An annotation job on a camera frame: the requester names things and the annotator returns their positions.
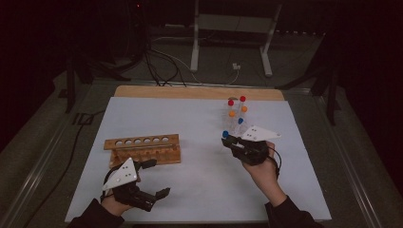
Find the white triangular marker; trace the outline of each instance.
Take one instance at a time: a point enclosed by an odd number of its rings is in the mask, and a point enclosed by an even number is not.
[[[270,139],[280,138],[281,134],[274,131],[266,130],[262,127],[252,125],[249,127],[245,133],[242,135],[243,140],[258,142],[258,141],[268,141]]]
[[[131,158],[128,158],[124,164],[112,175],[112,177],[107,180],[107,182],[102,187],[102,190],[111,189],[124,185],[126,183],[135,181],[137,179],[136,168],[134,167],[134,162]]]

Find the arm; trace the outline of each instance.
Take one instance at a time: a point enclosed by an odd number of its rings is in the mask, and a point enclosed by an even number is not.
[[[269,156],[273,158],[275,145],[271,142],[267,142],[267,145],[269,146]],[[270,227],[323,227],[316,223],[308,212],[300,211],[282,191],[276,176],[276,166],[271,160],[266,159],[263,163],[254,166],[246,163],[242,165],[251,175],[256,186],[270,201],[265,205]]]
[[[74,218],[67,228],[117,228],[125,221],[121,217],[122,213],[130,208],[129,205],[116,201],[111,194],[101,204],[93,199],[85,212]]]

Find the blue cap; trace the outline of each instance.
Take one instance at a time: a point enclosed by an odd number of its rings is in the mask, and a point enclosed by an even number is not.
[[[229,136],[229,133],[228,133],[228,131],[222,131],[222,137],[223,138],[227,138]]]

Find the wrist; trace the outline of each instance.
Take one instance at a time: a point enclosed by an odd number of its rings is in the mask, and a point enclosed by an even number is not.
[[[287,195],[285,195],[277,182],[265,184],[261,187],[261,191],[274,207],[279,206],[287,200]]]
[[[109,202],[108,200],[104,200],[101,205],[113,216],[120,217],[125,209],[121,206],[117,205],[115,202]]]

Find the hand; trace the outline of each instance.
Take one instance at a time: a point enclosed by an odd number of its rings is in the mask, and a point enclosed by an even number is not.
[[[273,149],[275,145],[272,142],[266,143],[269,146],[269,150],[267,151],[268,155],[274,158],[275,151]],[[263,163],[257,165],[251,166],[244,162],[242,165],[251,175],[260,191],[270,200],[274,207],[282,204],[287,199],[287,196],[278,185],[276,165],[273,161],[266,159]]]
[[[115,200],[113,196],[113,191],[110,189],[104,200],[101,202],[101,205],[112,215],[120,217],[125,211],[133,208],[130,205],[122,204]]]

